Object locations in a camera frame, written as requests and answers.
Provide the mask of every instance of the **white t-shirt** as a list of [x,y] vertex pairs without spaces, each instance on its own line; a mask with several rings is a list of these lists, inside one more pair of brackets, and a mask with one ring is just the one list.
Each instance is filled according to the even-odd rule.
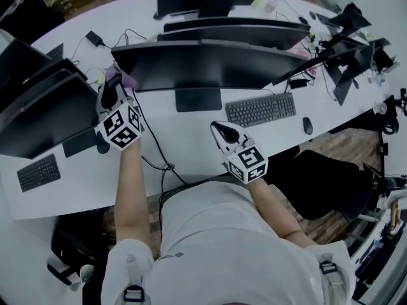
[[126,304],[130,285],[145,304],[324,304],[319,261],[332,254],[347,303],[355,288],[344,242],[306,249],[280,239],[260,217],[249,192],[208,182],[163,207],[161,257],[141,241],[123,240],[109,253],[102,304]]

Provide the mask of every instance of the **person's left arm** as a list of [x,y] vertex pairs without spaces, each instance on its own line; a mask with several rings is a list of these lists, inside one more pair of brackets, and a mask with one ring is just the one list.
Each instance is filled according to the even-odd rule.
[[117,243],[134,239],[149,246],[148,204],[140,149],[139,139],[121,153],[114,221]]

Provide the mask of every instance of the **cable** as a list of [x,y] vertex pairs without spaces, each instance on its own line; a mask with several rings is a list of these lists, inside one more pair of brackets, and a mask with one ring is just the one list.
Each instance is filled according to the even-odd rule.
[[290,7],[292,10],[294,10],[294,12],[300,17],[300,14],[286,0],[283,0],[283,1],[288,5],[288,7]]
[[117,43],[113,47],[110,47],[110,46],[106,45],[105,42],[102,42],[102,46],[105,46],[106,48],[109,48],[109,49],[113,49],[113,48],[115,48],[116,46],[119,45],[120,40],[121,40],[121,38],[123,36],[125,37],[126,45],[128,45],[128,36],[127,36],[126,33],[123,33],[122,35],[120,35],[119,40],[117,41]]
[[165,165],[167,166],[167,167],[164,167],[164,168],[159,168],[158,166],[155,166],[154,164],[152,164],[152,162],[150,162],[147,158],[145,158],[144,156],[142,156],[142,159],[143,159],[148,165],[150,165],[152,168],[155,168],[156,170],[161,170],[161,171],[162,171],[162,176],[161,176],[161,195],[160,195],[160,198],[159,198],[159,209],[158,209],[158,220],[159,220],[159,222],[160,222],[160,235],[161,235],[161,239],[162,239],[162,238],[163,238],[163,234],[162,234],[162,227],[163,227],[163,226],[162,226],[162,214],[161,214],[161,212],[162,212],[162,208],[163,208],[162,200],[163,200],[163,196],[164,196],[164,194],[165,194],[165,193],[164,193],[164,178],[165,178],[165,174],[170,170],[172,173],[174,173],[174,175],[175,175],[176,177],[178,177],[178,179],[179,179],[184,185],[188,185],[188,184],[187,184],[187,183],[178,175],[178,173],[175,171],[175,165],[172,164],[172,163],[169,163],[169,162],[167,161],[167,159],[165,158],[164,153],[163,153],[163,151],[161,150],[160,144],[158,143],[157,138],[155,137],[155,134],[153,133],[153,131],[152,131],[150,125],[148,124],[147,119],[146,119],[146,117],[144,116],[144,113],[143,113],[143,111],[142,111],[141,105],[140,105],[140,103],[139,103],[137,97],[135,96],[134,89],[132,89],[132,91],[133,91],[134,100],[137,102],[137,105],[138,105],[139,108],[140,108],[141,116],[144,118],[144,122],[146,123],[146,126],[148,127],[148,130],[151,132],[151,135],[152,135],[153,138],[154,138],[154,141],[155,141],[155,143],[156,143],[156,145],[157,145],[157,148],[158,148],[158,150],[159,150],[159,152],[160,152],[160,154],[161,154],[161,157],[164,159]]
[[72,61],[72,63],[73,63],[74,65],[78,65],[78,64],[80,63],[79,60],[73,61],[73,59],[74,59],[74,56],[75,56],[76,52],[78,51],[79,45],[82,43],[82,41],[83,41],[85,38],[86,38],[86,36],[83,36],[83,37],[81,38],[81,40],[79,41],[78,45],[76,45],[76,49],[75,49],[74,55],[73,55],[72,58],[71,58],[71,61]]
[[169,170],[173,170],[175,165],[174,164],[166,164],[167,167],[164,168],[160,168],[156,165],[154,165],[152,162],[150,162],[147,158],[145,158],[144,156],[141,156],[141,158],[152,168],[154,168],[155,170],[161,170],[162,171],[162,176],[161,176],[161,195],[160,198],[158,199],[159,202],[159,208],[158,208],[158,221],[160,222],[160,236],[161,236],[161,240],[163,238],[163,231],[162,231],[162,208],[163,208],[163,196],[164,196],[164,178],[165,178],[165,174],[169,171]]
[[99,68],[99,67],[92,67],[92,68],[89,68],[89,69],[85,72],[85,76],[86,76],[86,77],[88,76],[88,72],[91,71],[92,69],[98,69],[98,70],[101,71],[101,73],[103,73],[103,75],[106,75],[105,72],[104,72],[101,68]]
[[141,37],[141,38],[144,38],[144,39],[147,39],[147,38],[144,37],[143,35],[140,35],[138,32],[136,32],[135,30],[132,30],[132,29],[130,29],[130,28],[127,28],[127,29],[125,30],[125,33],[126,33],[126,31],[133,32],[133,33],[136,34],[137,36],[139,36],[139,37]]
[[121,38],[122,38],[123,36],[125,37],[126,45],[128,45],[129,38],[128,38],[128,35],[126,34],[126,31],[133,32],[134,34],[136,34],[136,35],[139,36],[140,38],[146,39],[143,35],[140,35],[140,34],[137,33],[135,30],[132,30],[132,29],[130,29],[130,28],[127,28],[127,29],[125,29],[125,32],[124,32],[122,35],[120,35],[119,40],[117,41],[117,43],[116,43],[113,47],[110,47],[110,46],[106,45],[105,42],[103,42],[102,45],[105,46],[106,48],[109,48],[109,49],[115,48],[116,46],[119,45],[120,40],[121,40]]
[[[315,84],[315,80],[317,79],[317,77],[313,77],[305,71],[301,72],[301,74],[304,77],[304,79],[307,81],[307,83],[310,83],[312,81],[312,83],[310,83],[310,86],[313,86]],[[307,77],[305,77],[304,74],[308,74],[310,77],[312,77],[312,79],[311,80],[307,79]]]
[[[167,161],[167,159],[165,158],[164,153],[163,153],[163,151],[161,150],[160,144],[158,143],[157,138],[155,137],[155,134],[153,133],[152,129],[150,128],[150,126],[149,126],[149,124],[148,124],[148,122],[147,122],[146,117],[144,116],[144,113],[143,113],[143,111],[142,111],[141,105],[140,105],[139,101],[137,100],[137,97],[135,96],[134,90],[132,90],[132,91],[133,91],[134,99],[135,99],[135,101],[137,102],[137,105],[138,105],[139,108],[140,108],[141,116],[144,118],[144,122],[146,122],[146,125],[147,125],[147,127],[148,127],[148,130],[151,132],[151,135],[152,135],[153,138],[154,138],[154,141],[155,141],[155,143],[156,143],[156,145],[157,145],[158,151],[159,151],[160,154],[161,154],[161,157],[164,159],[164,162],[165,162],[167,165],[170,165],[170,163],[169,163],[169,162]],[[174,175],[175,175],[176,177],[178,177],[178,179],[179,179],[183,184],[187,184],[187,183],[177,174],[177,172],[174,170],[174,168],[171,168],[171,171],[174,173]]]
[[268,88],[263,88],[262,90],[268,90],[268,91],[272,92],[272,93],[273,93],[273,95],[275,95],[275,92],[274,92],[274,91],[272,91],[272,90],[269,90]]
[[287,91],[287,88],[288,88],[288,86],[290,85],[290,79],[291,79],[291,78],[289,78],[289,79],[287,80],[286,89],[284,90],[284,93],[285,93],[285,94],[286,94],[286,93],[289,93],[289,92],[291,91],[291,87],[290,87],[290,90]]
[[278,17],[277,17],[277,15],[280,15],[280,16],[283,16],[285,19],[287,19],[288,21],[290,21],[290,19],[288,19],[288,17],[287,16],[285,16],[285,15],[283,15],[282,13],[279,13],[279,11],[278,10],[276,10],[275,11],[275,19],[279,19]]
[[331,97],[331,100],[333,100],[334,102],[336,102],[336,99],[335,99],[335,98],[332,98],[331,93],[330,93],[329,90],[328,90],[328,84],[326,83],[324,68],[322,68],[322,75],[324,76],[326,92],[328,93],[329,97]]

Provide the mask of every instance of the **shoulder strap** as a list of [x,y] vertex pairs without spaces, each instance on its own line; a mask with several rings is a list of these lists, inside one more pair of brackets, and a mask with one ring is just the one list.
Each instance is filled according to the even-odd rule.
[[347,301],[345,280],[332,258],[332,254],[323,254],[319,263],[325,305],[344,305]]

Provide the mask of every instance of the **black cable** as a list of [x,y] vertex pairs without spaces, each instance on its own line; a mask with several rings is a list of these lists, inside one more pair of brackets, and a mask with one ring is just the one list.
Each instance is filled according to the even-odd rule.
[[156,170],[161,170],[162,171],[162,175],[161,175],[161,195],[160,198],[158,199],[158,203],[159,203],[159,207],[158,207],[158,221],[160,223],[160,236],[161,236],[161,240],[163,238],[163,224],[162,224],[162,208],[163,208],[163,196],[164,196],[164,178],[165,178],[165,174],[169,171],[169,170],[173,170],[175,165],[174,164],[166,164],[167,167],[165,168],[160,168],[154,164],[152,164],[152,162],[150,162],[147,158],[145,158],[144,156],[141,156],[141,158],[152,168],[156,169]]
[[[134,99],[135,99],[135,101],[137,102],[137,105],[138,105],[139,108],[140,108],[141,116],[144,118],[144,122],[146,123],[146,125],[147,125],[147,127],[148,127],[148,130],[151,132],[151,135],[152,135],[153,138],[154,138],[154,141],[155,141],[155,143],[156,143],[156,145],[157,145],[157,148],[158,148],[158,150],[159,150],[159,152],[160,152],[160,154],[161,154],[161,157],[164,159],[164,162],[165,162],[168,166],[170,166],[170,163],[167,161],[167,159],[166,159],[165,156],[164,156],[163,151],[161,150],[160,144],[158,143],[157,138],[155,137],[155,134],[153,133],[152,129],[150,128],[150,126],[149,126],[149,124],[148,124],[148,122],[147,122],[146,117],[144,116],[144,113],[143,113],[143,111],[142,111],[141,105],[140,105],[139,101],[137,100],[137,97],[135,96],[134,90],[132,90],[132,91],[133,91]],[[177,174],[177,172],[174,170],[174,167],[171,168],[170,170],[174,173],[174,175],[175,175],[176,177],[178,177],[178,179],[179,179],[183,184],[187,184],[187,183]]]
[[324,76],[326,92],[328,93],[329,97],[331,97],[331,100],[333,100],[334,102],[336,102],[336,99],[335,99],[335,98],[332,98],[332,95],[331,95],[331,93],[329,92],[328,84],[326,83],[325,72],[324,72],[324,68],[323,68],[323,67],[322,67],[322,75]]
[[133,33],[136,34],[137,36],[139,36],[139,37],[141,37],[141,38],[144,38],[144,39],[147,39],[147,38],[144,37],[143,35],[140,35],[138,32],[136,32],[135,30],[132,30],[132,29],[130,29],[130,28],[127,28],[127,29],[125,30],[125,33],[126,33],[126,31],[133,32]]
[[290,90],[287,91],[287,88],[288,88],[288,86],[290,85],[290,79],[291,79],[291,78],[289,78],[289,79],[287,80],[287,85],[286,85],[286,89],[284,90],[284,93],[288,93],[288,92],[291,91],[291,87],[290,87]]
[[311,74],[309,74],[307,71],[303,71],[302,75],[303,77],[306,79],[306,77],[304,76],[304,74],[306,74],[309,78],[311,78],[312,83],[310,83],[311,86],[313,86],[315,84],[315,80],[317,79],[317,75],[315,74],[315,77]]
[[282,14],[282,13],[279,13],[279,11],[278,10],[276,10],[275,11],[275,19],[279,19],[278,17],[277,17],[277,15],[280,15],[280,16],[283,16],[285,19],[287,19],[288,21],[290,21],[290,19],[288,19],[288,17],[287,16],[285,16],[284,14]]
[[288,7],[290,7],[292,10],[294,10],[294,12],[300,17],[300,14],[286,0],[283,0],[283,1],[288,5]]
[[304,76],[304,73],[306,73],[306,72],[301,72],[301,75],[304,77],[304,79],[307,81],[307,83],[310,83],[310,86],[313,86],[315,84],[315,79],[316,78],[313,77],[313,79],[309,80],[309,79],[307,79],[307,77]]
[[122,38],[123,36],[125,37],[126,45],[128,45],[128,36],[127,36],[126,33],[123,33],[122,35],[120,35],[119,40],[117,41],[117,43],[116,43],[113,47],[110,47],[110,46],[106,45],[105,42],[102,42],[102,45],[105,46],[106,48],[113,49],[113,48],[115,48],[116,46],[119,45],[120,40],[121,40],[121,38]]
[[268,91],[272,92],[272,93],[273,93],[273,95],[275,95],[275,92],[274,92],[274,91],[272,91],[272,90],[269,90],[268,88],[263,88],[262,90],[268,90]]
[[83,41],[85,38],[86,38],[86,36],[83,36],[83,37],[81,38],[81,40],[79,41],[78,45],[76,45],[76,49],[75,49],[74,55],[73,55],[72,58],[70,59],[74,65],[78,65],[78,64],[80,63],[79,60],[73,61],[73,59],[74,59],[74,56],[75,56],[76,52],[78,51],[79,45],[82,43],[82,41]]

